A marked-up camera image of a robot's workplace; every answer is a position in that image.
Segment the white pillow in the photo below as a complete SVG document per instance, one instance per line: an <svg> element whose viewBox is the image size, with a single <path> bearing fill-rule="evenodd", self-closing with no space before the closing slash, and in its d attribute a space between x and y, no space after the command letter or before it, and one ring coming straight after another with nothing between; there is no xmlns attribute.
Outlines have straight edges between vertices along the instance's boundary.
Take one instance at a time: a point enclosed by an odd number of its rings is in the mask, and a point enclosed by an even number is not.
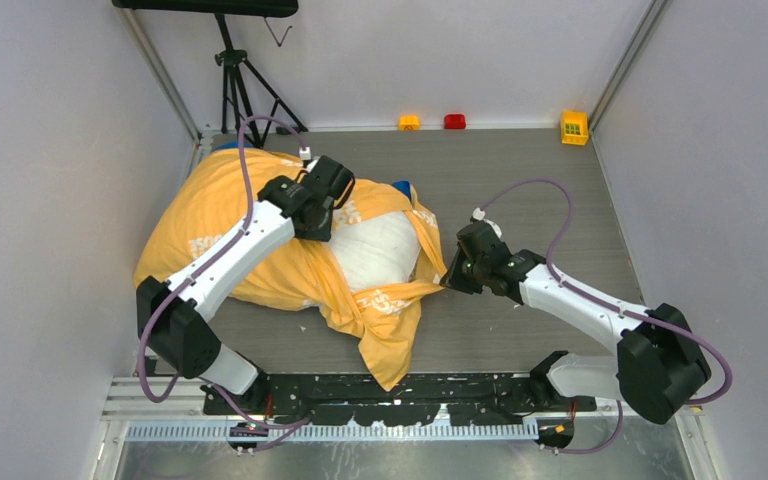
<svg viewBox="0 0 768 480"><path fill-rule="evenodd" d="M340 227L328 247L353 293L409 282L420 253L416 231L403 212Z"/></svg>

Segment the orange pillowcase with white print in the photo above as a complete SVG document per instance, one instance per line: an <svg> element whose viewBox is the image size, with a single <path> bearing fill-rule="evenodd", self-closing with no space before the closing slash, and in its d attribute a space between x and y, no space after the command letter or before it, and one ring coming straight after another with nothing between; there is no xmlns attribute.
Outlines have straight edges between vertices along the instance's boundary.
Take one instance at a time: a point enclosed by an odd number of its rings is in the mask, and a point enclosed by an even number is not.
<svg viewBox="0 0 768 480"><path fill-rule="evenodd" d="M259 191L277 176L293 177L301 167L295 156L254 148L208 155L155 226L136 264L134 282L149 276L165 280L184 268L243 218L248 192ZM409 282L353 293L328 247L330 240L294 239L259 264L232 290L232 297L278 310L317 308L331 329L357 338L368 371L382 388L393 388L410 368L421 301L440 290L446 270L437 219L420 203L413 186L412 194L410 202L391 184L360 179L332 221L333 234L386 213L405 213L420 243Z"/></svg>

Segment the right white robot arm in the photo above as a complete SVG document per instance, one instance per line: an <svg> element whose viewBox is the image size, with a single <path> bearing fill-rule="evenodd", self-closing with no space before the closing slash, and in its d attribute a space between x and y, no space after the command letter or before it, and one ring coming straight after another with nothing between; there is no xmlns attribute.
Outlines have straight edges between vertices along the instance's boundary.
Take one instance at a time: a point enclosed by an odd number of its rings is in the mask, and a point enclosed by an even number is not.
<svg viewBox="0 0 768 480"><path fill-rule="evenodd" d="M662 425L711 379L702 346L683 313L627 304L564 275L543 256L512 252L492 222L474 220L458 231L443 287L466 294L485 290L548 313L606 349L603 356L555 351L532 368L531 397L544 410L586 396L620 401Z"/></svg>

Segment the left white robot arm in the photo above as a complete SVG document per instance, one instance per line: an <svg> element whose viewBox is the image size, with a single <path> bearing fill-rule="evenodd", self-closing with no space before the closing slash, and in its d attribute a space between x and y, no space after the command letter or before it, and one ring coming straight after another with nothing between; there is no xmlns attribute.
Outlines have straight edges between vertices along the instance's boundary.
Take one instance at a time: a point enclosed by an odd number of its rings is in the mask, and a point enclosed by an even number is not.
<svg viewBox="0 0 768 480"><path fill-rule="evenodd" d="M335 210L356 179L341 163L321 156L293 178L277 176L249 192L243 218L204 254L166 280L137 287L139 352L152 351L177 377L201 379L228 394L240 412L258 412L267 398L259 368L224 345L209 322L245 277L293 239L326 242Z"/></svg>

